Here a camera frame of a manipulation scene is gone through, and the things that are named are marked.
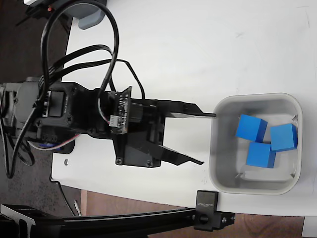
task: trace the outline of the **brown floor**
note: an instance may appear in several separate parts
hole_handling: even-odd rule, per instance
[[[141,202],[94,192],[82,192],[82,211],[87,216],[119,215],[170,210],[177,207]],[[184,228],[151,235],[152,238],[300,238],[303,217],[237,214],[235,224],[213,233]]]

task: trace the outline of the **blue block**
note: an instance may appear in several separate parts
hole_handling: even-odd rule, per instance
[[[297,148],[297,131],[293,124],[271,127],[271,144],[273,151],[294,150]]]
[[[242,114],[236,136],[250,141],[263,142],[266,126],[265,120]]]
[[[251,142],[246,164],[263,168],[273,168],[275,154],[276,152],[271,150],[270,144]]]

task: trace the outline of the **white tabletop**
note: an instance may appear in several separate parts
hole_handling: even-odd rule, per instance
[[[131,62],[147,98],[196,103],[213,112],[230,95],[285,92],[301,104],[303,161],[298,183],[280,196],[219,195],[218,210],[317,216],[317,1],[314,0],[110,0],[120,33],[119,58]],[[74,20],[67,53],[93,44],[112,47],[105,18],[80,30]],[[90,53],[71,64],[108,58]],[[100,87],[107,66],[64,77],[88,89]],[[115,66],[117,90],[133,86],[128,69]],[[211,119],[168,119],[164,145],[205,163],[155,169],[116,166],[110,140],[82,135],[69,155],[54,154],[53,178],[85,190],[184,207],[196,191],[215,191],[209,178]]]

